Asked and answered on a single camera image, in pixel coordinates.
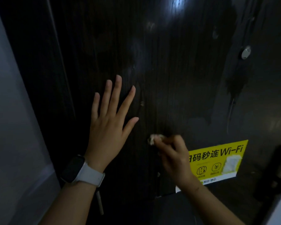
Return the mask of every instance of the white watch strap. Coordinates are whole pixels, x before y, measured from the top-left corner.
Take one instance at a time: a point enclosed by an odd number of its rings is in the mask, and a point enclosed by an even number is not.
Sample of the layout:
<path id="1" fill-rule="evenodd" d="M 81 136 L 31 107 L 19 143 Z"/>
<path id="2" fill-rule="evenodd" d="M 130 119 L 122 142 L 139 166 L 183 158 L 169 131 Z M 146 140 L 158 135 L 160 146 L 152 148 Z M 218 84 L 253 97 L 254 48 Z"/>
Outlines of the white watch strap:
<path id="1" fill-rule="evenodd" d="M 105 177 L 105 173 L 100 173 L 89 167 L 85 162 L 76 177 L 76 181 L 84 181 L 99 187 Z"/>

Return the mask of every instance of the watch face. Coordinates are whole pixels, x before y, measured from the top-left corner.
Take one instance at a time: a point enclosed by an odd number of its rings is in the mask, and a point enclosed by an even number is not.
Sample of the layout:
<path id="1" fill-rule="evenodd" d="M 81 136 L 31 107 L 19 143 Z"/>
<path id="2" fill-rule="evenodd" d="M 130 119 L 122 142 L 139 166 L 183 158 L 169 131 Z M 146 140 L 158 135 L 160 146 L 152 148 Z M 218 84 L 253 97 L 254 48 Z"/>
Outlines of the watch face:
<path id="1" fill-rule="evenodd" d="M 75 156 L 69 164 L 66 166 L 64 171 L 61 174 L 61 179 L 65 182 L 73 182 L 77 177 L 79 171 L 81 170 L 84 164 L 85 158 L 81 155 Z"/>

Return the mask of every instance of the gray wall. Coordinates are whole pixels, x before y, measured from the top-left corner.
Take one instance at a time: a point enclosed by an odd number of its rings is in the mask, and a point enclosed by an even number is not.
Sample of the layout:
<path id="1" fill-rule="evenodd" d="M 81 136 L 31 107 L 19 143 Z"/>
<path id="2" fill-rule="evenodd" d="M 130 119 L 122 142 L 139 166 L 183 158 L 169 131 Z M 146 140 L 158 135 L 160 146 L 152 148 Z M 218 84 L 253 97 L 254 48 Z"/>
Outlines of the gray wall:
<path id="1" fill-rule="evenodd" d="M 0 224 L 36 224 L 59 189 L 0 19 Z"/>

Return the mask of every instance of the watch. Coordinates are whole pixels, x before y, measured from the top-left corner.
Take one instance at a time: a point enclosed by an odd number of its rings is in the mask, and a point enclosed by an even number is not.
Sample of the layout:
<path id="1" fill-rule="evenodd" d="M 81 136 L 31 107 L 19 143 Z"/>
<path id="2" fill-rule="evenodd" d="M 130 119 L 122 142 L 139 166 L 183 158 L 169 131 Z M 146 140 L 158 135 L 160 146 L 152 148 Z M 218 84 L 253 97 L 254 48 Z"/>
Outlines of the watch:
<path id="1" fill-rule="evenodd" d="M 100 173 L 97 170 L 89 167 L 85 158 L 81 155 L 76 155 L 62 172 L 60 178 L 68 183 L 84 181 L 99 187 L 105 177 L 105 173 Z"/>

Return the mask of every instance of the yellow sign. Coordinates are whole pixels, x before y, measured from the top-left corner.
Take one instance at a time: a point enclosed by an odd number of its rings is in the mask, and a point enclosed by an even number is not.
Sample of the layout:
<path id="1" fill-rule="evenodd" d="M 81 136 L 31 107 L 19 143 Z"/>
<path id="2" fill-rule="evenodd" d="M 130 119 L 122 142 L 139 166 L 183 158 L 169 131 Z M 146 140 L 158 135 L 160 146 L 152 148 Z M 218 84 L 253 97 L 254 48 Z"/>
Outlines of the yellow sign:
<path id="1" fill-rule="evenodd" d="M 192 173 L 205 185 L 236 176 L 248 140 L 189 151 Z"/>

